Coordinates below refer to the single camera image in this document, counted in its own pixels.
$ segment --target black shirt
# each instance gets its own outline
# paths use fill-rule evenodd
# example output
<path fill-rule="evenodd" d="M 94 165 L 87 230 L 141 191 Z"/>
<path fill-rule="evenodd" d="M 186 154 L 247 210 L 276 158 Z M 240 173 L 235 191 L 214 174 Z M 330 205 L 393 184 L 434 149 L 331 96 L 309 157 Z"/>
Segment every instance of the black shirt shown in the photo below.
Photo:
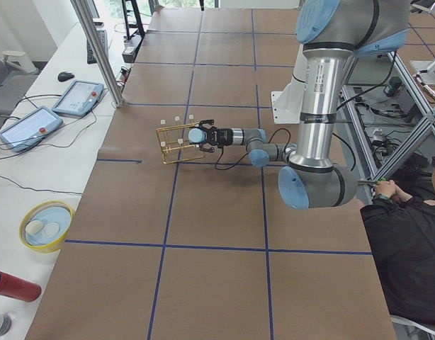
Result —
<path fill-rule="evenodd" d="M 361 214 L 390 313 L 435 324 L 435 205 L 377 198 Z"/>

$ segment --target gray machine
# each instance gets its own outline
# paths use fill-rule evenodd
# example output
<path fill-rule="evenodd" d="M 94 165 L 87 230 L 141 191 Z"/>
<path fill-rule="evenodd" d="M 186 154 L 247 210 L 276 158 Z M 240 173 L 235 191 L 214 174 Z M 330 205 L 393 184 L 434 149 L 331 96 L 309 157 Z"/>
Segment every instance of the gray machine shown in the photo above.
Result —
<path fill-rule="evenodd" d="M 265 144 L 260 130 L 192 129 L 190 141 L 246 145 L 254 166 L 285 161 L 278 177 L 284 202 L 297 209 L 347 203 L 357 182 L 348 168 L 329 158 L 337 99 L 350 57 L 382 55 L 402 47 L 407 39 L 409 0 L 308 0 L 296 26 L 307 70 L 296 145 Z"/>

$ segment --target brown table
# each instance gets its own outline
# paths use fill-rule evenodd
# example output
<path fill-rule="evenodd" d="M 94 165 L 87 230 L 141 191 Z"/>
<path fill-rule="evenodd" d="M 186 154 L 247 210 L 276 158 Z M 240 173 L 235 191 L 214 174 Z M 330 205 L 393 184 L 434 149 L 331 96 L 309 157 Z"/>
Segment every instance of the brown table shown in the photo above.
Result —
<path fill-rule="evenodd" d="M 161 162 L 155 130 L 177 115 L 297 140 L 270 100 L 291 78 L 297 17 L 154 15 L 27 340 L 395 339 L 356 200 L 291 210 L 279 165 Z M 336 140 L 331 158 L 344 163 Z"/>

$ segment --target keyboard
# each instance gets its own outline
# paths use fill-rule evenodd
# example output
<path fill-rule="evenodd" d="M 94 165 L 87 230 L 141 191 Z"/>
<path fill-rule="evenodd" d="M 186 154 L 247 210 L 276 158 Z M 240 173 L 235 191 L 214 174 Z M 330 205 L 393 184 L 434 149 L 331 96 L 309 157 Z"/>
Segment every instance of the keyboard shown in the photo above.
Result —
<path fill-rule="evenodd" d="M 105 54 L 108 55 L 106 30 L 96 30 L 96 32 L 98 33 L 99 40 L 101 41 L 101 46 L 103 46 Z M 87 41 L 87 64 L 95 64 L 95 63 L 97 63 L 96 58 L 93 54 L 93 50 L 91 49 L 89 41 Z"/>

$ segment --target device screen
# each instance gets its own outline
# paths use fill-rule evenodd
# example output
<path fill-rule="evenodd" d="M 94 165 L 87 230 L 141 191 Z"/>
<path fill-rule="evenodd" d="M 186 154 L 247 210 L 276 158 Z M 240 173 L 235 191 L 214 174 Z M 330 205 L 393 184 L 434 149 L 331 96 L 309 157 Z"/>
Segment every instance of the device screen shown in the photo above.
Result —
<path fill-rule="evenodd" d="M 63 99 L 55 106 L 57 110 L 64 110 L 74 113 L 82 112 L 84 106 L 94 91 L 96 84 L 77 82 L 66 93 Z"/>
<path fill-rule="evenodd" d="M 1 135 L 5 137 L 14 147 L 23 144 L 26 140 L 35 137 L 40 128 L 55 122 L 56 118 L 45 109 L 40 109 L 35 114 L 27 117 L 13 127 L 4 131 Z"/>

